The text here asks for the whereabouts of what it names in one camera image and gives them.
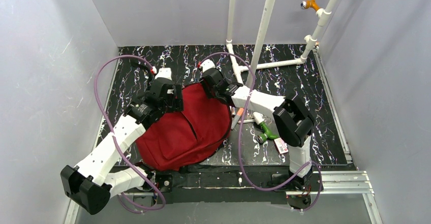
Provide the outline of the orange capped glue stick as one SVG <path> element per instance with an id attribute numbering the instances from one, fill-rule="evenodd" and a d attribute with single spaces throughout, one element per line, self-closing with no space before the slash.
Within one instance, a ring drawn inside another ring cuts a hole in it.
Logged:
<path id="1" fill-rule="evenodd" d="M 238 124 L 238 122 L 239 122 L 239 120 L 243 114 L 243 111 L 244 111 L 244 108 L 238 108 L 237 111 L 235 112 L 235 115 L 232 119 L 231 130 L 234 130 L 234 128 Z"/>

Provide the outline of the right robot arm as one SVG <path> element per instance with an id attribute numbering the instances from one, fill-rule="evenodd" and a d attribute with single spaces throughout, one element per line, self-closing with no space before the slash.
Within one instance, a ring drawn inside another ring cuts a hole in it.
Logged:
<path id="1" fill-rule="evenodd" d="M 310 146 L 315 119 L 299 97 L 270 95 L 240 83 L 230 83 L 216 68 L 204 69 L 199 82 L 208 98 L 217 99 L 228 106 L 250 109 L 271 118 L 280 138 L 287 144 L 289 178 L 279 185 L 262 188 L 254 185 L 244 173 L 244 178 L 253 188 L 273 191 L 291 182 L 296 186 L 309 183 L 313 172 Z"/>

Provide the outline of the white pen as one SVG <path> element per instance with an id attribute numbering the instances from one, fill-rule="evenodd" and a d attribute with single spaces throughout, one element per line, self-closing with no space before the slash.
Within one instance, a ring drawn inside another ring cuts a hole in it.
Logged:
<path id="1" fill-rule="evenodd" d="M 244 120 L 240 119 L 237 123 L 245 124 L 245 123 L 255 123 L 255 122 L 256 122 L 255 119 L 244 119 Z"/>

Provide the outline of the red student backpack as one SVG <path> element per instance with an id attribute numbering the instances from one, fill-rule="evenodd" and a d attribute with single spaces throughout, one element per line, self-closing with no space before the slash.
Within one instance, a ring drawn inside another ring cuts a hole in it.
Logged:
<path id="1" fill-rule="evenodd" d="M 135 142 L 145 165 L 158 171 L 200 163 L 230 135 L 231 111 L 209 99 L 200 83 L 182 87 L 183 111 L 164 114 Z"/>

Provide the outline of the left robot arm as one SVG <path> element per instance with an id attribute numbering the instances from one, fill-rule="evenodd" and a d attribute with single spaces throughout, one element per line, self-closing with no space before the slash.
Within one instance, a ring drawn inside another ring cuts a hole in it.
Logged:
<path id="1" fill-rule="evenodd" d="M 141 187 L 147 173 L 134 165 L 111 173 L 124 152 L 166 113 L 183 110 L 182 87 L 168 78 L 156 78 L 141 96 L 132 100 L 111 132 L 74 167 L 60 172 L 67 197 L 89 214 L 99 213 L 109 200 L 131 188 Z"/>

